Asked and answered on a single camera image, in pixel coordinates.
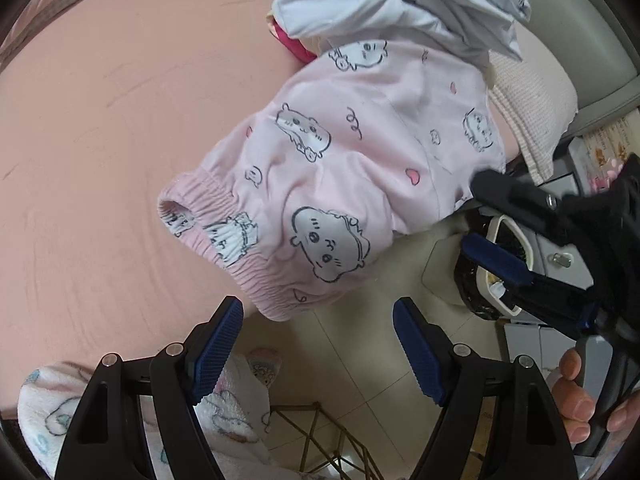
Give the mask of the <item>person right hand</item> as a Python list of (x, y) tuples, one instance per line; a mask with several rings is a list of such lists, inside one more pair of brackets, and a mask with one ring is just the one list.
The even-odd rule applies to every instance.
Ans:
[[(560, 359), (560, 377), (553, 384), (551, 393), (562, 416), (571, 444), (582, 443), (590, 436), (589, 422), (596, 410), (596, 401), (579, 387), (575, 379), (582, 370), (582, 358), (575, 349), (567, 350)], [(606, 430), (626, 438), (639, 418), (639, 393), (636, 391), (611, 414)]]

